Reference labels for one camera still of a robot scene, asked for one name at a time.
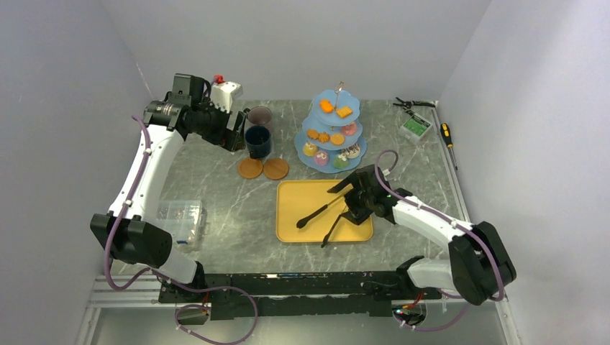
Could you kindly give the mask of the purple cupcake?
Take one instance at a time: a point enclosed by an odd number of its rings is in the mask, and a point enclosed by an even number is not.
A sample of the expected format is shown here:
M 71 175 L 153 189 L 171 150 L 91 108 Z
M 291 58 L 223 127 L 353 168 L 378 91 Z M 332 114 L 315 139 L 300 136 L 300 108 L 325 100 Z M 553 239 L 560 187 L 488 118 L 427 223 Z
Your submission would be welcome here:
M 324 150 L 318 150 L 313 156 L 314 164 L 319 167 L 324 167 L 329 163 L 329 154 Z

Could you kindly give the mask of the chocolate white sprinkled donut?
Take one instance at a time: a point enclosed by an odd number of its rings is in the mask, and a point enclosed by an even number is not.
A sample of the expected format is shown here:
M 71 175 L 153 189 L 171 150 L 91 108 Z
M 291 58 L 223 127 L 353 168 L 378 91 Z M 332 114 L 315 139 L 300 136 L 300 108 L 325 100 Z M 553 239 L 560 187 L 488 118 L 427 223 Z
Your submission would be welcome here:
M 361 147 L 358 143 L 342 149 L 341 153 L 349 160 L 358 158 L 361 154 Z

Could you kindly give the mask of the black food tongs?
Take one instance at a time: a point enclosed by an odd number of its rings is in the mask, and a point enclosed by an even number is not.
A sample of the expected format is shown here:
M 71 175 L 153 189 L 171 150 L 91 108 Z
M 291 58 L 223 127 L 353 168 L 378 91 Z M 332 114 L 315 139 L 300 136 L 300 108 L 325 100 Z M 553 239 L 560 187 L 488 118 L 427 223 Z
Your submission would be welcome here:
M 344 200 L 345 196 L 347 195 L 347 193 L 343 193 L 343 194 L 339 194 L 336 198 L 332 199 L 329 203 L 324 204 L 323 206 L 321 206 L 320 208 L 318 208 L 317 210 L 315 210 L 313 213 L 309 214 L 306 217 L 303 217 L 302 219 L 299 219 L 296 222 L 296 229 L 301 232 L 303 231 L 303 229 L 307 226 L 307 224 L 315 219 L 317 216 L 319 216 L 320 214 L 324 213 L 332 204 L 338 202 L 339 200 Z M 348 218 L 349 212 L 348 211 L 340 211 L 339 214 L 337 215 L 337 218 L 334 220 L 334 223 L 331 225 L 329 231 L 324 235 L 323 239 L 322 239 L 322 243 L 320 244 L 321 248 L 325 248 L 328 246 L 328 244 L 330 243 L 330 238 L 334 233 L 334 230 L 337 228 L 339 222 L 344 219 L 346 221 L 350 221 L 350 218 Z

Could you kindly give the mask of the dark blue mug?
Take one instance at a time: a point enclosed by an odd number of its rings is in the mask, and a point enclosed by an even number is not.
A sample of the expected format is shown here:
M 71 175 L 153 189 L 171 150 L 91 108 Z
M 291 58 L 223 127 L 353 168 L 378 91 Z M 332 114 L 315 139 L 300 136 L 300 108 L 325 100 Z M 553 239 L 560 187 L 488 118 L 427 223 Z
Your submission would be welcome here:
M 244 135 L 247 151 L 251 159 L 266 158 L 271 151 L 271 134 L 264 126 L 251 126 Z

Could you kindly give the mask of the orange fish-shaped cookie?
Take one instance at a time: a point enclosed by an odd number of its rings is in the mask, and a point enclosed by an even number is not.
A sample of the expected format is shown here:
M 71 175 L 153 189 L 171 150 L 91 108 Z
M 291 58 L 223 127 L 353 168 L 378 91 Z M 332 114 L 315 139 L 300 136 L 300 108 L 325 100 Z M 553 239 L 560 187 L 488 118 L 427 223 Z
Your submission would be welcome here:
M 323 98 L 319 102 L 319 107 L 326 114 L 331 114 L 334 112 L 334 105 L 328 99 Z

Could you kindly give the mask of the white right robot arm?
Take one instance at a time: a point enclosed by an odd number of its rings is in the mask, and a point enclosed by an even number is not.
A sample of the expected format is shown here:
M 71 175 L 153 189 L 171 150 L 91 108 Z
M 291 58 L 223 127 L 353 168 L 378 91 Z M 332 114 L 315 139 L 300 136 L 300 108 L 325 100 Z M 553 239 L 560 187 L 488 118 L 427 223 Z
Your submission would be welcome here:
M 503 299 L 516 269 L 497 232 L 487 221 L 461 221 L 422 202 L 403 188 L 392 188 L 380 168 L 368 165 L 333 185 L 343 193 L 344 217 L 356 224 L 372 215 L 421 234 L 448 255 L 446 259 L 413 257 L 396 270 L 396 288 L 405 298 L 423 289 L 454 291 L 472 305 Z

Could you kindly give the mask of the blue three-tier cake stand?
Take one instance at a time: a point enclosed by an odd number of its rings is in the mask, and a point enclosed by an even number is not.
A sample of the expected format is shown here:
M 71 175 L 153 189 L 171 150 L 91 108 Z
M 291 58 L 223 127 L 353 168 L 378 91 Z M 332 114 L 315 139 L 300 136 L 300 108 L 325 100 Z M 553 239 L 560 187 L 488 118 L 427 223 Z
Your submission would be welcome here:
M 319 102 L 322 99 L 328 99 L 334 105 L 334 112 L 331 114 L 324 113 L 320 107 Z M 336 115 L 335 111 L 343 106 L 349 106 L 353 113 L 341 119 Z M 305 164 L 307 167 L 313 168 L 321 173 L 326 174 L 337 174 L 340 172 L 354 170 L 361 162 L 364 154 L 367 151 L 367 143 L 365 141 L 365 137 L 363 135 L 363 125 L 359 121 L 359 117 L 361 115 L 360 111 L 360 101 L 352 96 L 349 91 L 345 89 L 345 83 L 340 81 L 337 86 L 333 89 L 328 89 L 322 91 L 315 97 L 313 97 L 311 101 L 311 108 L 309 110 L 308 116 L 301 123 L 301 130 L 294 138 L 294 145 L 296 148 L 297 155 L 300 161 Z M 306 131 L 308 129 L 315 129 L 319 133 L 326 132 L 330 136 L 332 134 L 340 133 L 340 127 L 347 125 L 355 121 L 358 125 L 358 132 L 352 136 L 345 136 L 345 143 L 340 146 L 333 145 L 330 141 L 321 143 L 318 140 L 313 140 L 307 137 Z M 318 150 L 324 150 L 329 154 L 329 163 L 324 167 L 319 167 L 314 164 L 313 157 L 307 157 L 302 152 L 302 147 L 306 142 L 311 142 L 318 147 Z M 341 154 L 342 149 L 345 149 L 349 146 L 358 143 L 361 147 L 361 154 L 358 158 L 354 160 L 350 160 L 350 164 L 344 170 L 338 170 L 333 167 L 333 159 L 336 155 Z

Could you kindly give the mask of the round orange cookie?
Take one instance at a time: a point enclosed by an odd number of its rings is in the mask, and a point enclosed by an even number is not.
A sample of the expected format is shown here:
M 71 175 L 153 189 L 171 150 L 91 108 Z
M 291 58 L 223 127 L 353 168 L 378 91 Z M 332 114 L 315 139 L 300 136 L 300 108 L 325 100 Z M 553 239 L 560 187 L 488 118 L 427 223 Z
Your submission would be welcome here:
M 329 141 L 335 146 L 340 146 L 345 143 L 345 136 L 340 133 L 332 134 Z

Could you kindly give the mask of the pink cupcake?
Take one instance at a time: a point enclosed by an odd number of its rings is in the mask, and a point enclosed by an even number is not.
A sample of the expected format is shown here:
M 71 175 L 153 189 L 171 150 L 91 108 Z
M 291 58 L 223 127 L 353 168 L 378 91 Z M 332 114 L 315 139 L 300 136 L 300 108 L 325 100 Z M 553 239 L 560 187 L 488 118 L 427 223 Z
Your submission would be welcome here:
M 341 126 L 340 131 L 345 136 L 352 136 L 358 132 L 358 125 L 356 124 L 355 121 L 352 121 L 351 123 L 349 123 L 347 125 Z

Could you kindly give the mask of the yellow cupcake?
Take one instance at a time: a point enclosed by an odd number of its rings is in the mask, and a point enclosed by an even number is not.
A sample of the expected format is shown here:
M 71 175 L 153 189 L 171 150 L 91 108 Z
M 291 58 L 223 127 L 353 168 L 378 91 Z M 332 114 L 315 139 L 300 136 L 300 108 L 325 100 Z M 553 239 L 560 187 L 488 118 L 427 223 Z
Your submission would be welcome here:
M 318 152 L 318 147 L 311 142 L 306 142 L 302 147 L 302 152 L 307 157 L 313 157 Z

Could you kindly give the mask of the square cracker biscuit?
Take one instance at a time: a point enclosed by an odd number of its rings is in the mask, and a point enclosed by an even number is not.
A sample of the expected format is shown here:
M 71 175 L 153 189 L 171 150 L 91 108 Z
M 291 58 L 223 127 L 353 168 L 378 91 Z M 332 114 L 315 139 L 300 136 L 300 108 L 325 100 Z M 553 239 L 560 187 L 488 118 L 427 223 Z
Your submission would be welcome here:
M 335 111 L 336 115 L 341 119 L 344 119 L 350 116 L 353 113 L 353 110 L 349 106 L 343 106 Z

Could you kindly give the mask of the purple-grey mug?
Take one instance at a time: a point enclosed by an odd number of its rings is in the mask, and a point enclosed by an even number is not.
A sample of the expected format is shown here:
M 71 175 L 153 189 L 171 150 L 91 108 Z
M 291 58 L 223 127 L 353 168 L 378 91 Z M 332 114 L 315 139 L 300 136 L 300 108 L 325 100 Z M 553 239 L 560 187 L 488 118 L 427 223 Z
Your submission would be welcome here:
M 272 119 L 273 112 L 264 106 L 253 107 L 247 114 L 247 121 L 250 126 L 263 126 L 270 128 Z

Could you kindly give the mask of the yellow serving tray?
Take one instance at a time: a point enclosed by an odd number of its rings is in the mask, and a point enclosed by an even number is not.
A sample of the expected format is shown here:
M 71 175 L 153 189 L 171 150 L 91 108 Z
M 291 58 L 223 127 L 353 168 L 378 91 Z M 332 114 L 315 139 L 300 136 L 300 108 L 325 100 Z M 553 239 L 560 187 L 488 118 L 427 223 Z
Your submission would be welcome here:
M 276 205 L 276 236 L 285 243 L 321 243 L 337 216 L 346 212 L 340 193 L 327 191 L 338 180 L 285 180 L 278 185 Z M 304 228 L 297 221 L 324 205 L 329 207 L 310 220 Z

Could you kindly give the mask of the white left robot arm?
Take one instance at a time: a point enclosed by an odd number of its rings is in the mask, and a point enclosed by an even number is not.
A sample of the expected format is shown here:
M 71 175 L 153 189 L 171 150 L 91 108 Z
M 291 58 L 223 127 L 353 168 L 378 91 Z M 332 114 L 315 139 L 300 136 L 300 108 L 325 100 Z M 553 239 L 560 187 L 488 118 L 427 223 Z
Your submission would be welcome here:
M 187 301 L 205 296 L 203 265 L 174 247 L 174 237 L 157 221 L 158 204 L 170 166 L 189 135 L 228 152 L 242 149 L 247 113 L 232 112 L 241 95 L 239 83 L 220 75 L 208 81 L 177 73 L 165 98 L 151 101 L 134 118 L 141 136 L 127 178 L 109 210 L 94 214 L 90 222 L 104 249 L 104 276 L 113 289 L 126 289 L 111 277 L 112 262 L 120 261 L 172 282 Z

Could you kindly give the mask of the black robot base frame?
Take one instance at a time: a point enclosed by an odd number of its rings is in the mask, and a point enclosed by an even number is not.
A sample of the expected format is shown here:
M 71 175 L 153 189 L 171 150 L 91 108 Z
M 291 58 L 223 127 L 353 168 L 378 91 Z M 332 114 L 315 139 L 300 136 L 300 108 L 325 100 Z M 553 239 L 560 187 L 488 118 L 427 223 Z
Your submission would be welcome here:
M 419 288 L 396 271 L 277 274 L 208 274 L 206 292 L 194 293 L 162 282 L 159 302 L 206 303 L 213 321 L 271 316 L 365 314 L 386 317 L 400 304 L 421 306 L 441 295 Z

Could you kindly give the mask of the wooden coaster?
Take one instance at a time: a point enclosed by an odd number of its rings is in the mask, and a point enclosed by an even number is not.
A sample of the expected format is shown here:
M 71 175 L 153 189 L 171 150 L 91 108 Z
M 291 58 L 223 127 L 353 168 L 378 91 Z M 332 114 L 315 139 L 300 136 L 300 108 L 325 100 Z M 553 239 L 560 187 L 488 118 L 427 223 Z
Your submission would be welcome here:
M 263 165 L 263 174 L 270 180 L 281 180 L 289 173 L 289 164 L 282 158 L 272 158 Z
M 263 166 L 261 160 L 247 157 L 240 161 L 237 171 L 244 179 L 254 179 L 263 172 Z

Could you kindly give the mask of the green cupcake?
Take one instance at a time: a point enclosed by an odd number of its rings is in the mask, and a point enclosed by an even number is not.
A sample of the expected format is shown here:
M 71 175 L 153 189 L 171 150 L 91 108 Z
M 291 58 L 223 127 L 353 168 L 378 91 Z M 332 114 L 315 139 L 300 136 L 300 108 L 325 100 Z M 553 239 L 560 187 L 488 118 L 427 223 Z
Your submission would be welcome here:
M 349 158 L 345 154 L 338 154 L 333 159 L 333 167 L 338 170 L 344 170 L 350 164 Z

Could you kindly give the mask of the dark orange swirl cookie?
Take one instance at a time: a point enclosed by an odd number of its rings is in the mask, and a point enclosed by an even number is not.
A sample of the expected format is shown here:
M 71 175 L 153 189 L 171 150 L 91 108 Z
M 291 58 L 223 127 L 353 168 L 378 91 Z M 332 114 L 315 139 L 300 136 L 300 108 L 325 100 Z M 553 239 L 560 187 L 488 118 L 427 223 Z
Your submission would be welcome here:
M 319 133 L 317 140 L 321 143 L 328 142 L 330 140 L 330 135 L 326 132 Z

